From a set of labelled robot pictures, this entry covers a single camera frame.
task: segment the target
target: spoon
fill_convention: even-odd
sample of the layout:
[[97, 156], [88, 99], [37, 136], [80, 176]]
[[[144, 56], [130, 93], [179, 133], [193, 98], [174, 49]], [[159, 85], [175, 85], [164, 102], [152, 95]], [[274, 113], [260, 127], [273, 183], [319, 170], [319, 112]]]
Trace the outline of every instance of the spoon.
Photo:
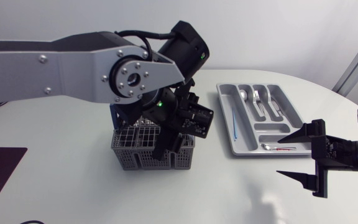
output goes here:
[[296, 150], [296, 147], [270, 147], [264, 143], [260, 144], [263, 149], [271, 151], [271, 150], [277, 150], [277, 151], [287, 151], [287, 150]]
[[245, 90], [240, 90], [241, 98], [246, 101], [248, 99], [248, 94]]

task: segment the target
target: bolt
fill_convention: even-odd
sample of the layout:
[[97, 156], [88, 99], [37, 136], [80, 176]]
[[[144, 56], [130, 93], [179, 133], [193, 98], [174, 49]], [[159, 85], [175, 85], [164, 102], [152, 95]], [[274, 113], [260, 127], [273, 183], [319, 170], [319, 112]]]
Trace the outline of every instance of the bolt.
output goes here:
[[124, 52], [122, 52], [122, 50], [118, 50], [118, 51], [117, 51], [117, 56], [118, 56], [118, 57], [124, 56]]
[[103, 75], [102, 82], [107, 82], [107, 81], [109, 81], [109, 77], [107, 77], [107, 75]]
[[143, 56], [144, 59], [146, 59], [149, 56], [149, 53], [148, 52], [143, 52], [142, 56]]
[[38, 60], [39, 60], [41, 63], [47, 63], [47, 62], [48, 62], [48, 58], [47, 58], [47, 56], [45, 56], [45, 55], [40, 55], [40, 57], [38, 58]]
[[51, 92], [52, 92], [52, 89], [49, 88], [49, 87], [46, 87], [46, 88], [44, 89], [44, 93], [45, 93], [46, 95], [49, 95]]

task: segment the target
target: silver fork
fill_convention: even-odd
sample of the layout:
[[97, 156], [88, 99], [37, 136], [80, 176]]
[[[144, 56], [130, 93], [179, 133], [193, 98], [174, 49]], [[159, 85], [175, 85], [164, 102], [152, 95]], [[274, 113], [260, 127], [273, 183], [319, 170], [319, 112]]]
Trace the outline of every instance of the silver fork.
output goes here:
[[255, 93], [256, 104], [258, 105], [260, 112], [262, 112], [265, 115], [265, 109], [264, 109], [264, 106], [262, 105], [262, 102], [259, 98], [258, 90], [255, 90], [254, 93]]

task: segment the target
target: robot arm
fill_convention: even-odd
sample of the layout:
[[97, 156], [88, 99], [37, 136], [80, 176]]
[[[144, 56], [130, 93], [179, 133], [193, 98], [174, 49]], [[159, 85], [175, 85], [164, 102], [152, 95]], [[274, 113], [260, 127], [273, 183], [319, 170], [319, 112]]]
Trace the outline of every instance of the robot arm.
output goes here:
[[304, 124], [301, 129], [279, 140], [279, 143], [311, 142], [311, 157], [316, 161], [316, 174], [278, 171], [302, 183], [316, 197], [328, 197], [329, 170], [358, 171], [358, 141], [326, 135], [322, 119]]
[[[196, 63], [201, 64], [209, 56], [208, 48], [192, 53], [200, 55]], [[95, 103], [129, 104], [144, 93], [185, 81], [187, 74], [175, 61], [152, 54], [153, 60], [148, 60], [147, 50], [110, 32], [53, 42], [0, 41], [0, 102], [67, 95]]]
[[[146, 48], [127, 35], [141, 38]], [[167, 41], [154, 52], [146, 38]], [[181, 134], [208, 133], [213, 111], [190, 93], [192, 76], [208, 57], [204, 40], [183, 21], [169, 34], [127, 30], [53, 42], [0, 41], [0, 102], [66, 95], [114, 104], [112, 111], [127, 124], [145, 116], [161, 126], [165, 139], [157, 140], [154, 155], [161, 159], [164, 150], [178, 150]]]

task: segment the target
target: white tabletop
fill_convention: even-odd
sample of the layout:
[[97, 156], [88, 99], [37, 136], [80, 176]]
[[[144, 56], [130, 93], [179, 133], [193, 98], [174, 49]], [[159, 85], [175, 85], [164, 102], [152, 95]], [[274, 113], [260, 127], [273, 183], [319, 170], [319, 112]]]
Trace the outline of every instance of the white tabletop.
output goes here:
[[276, 83], [305, 122], [358, 140], [357, 105], [279, 73], [200, 70], [192, 89], [215, 111], [190, 170], [124, 171], [109, 105], [56, 96], [0, 108], [0, 147], [28, 151], [0, 193], [0, 223], [358, 223], [358, 172], [330, 171], [328, 198], [276, 170], [314, 174], [310, 157], [235, 157], [217, 83]]

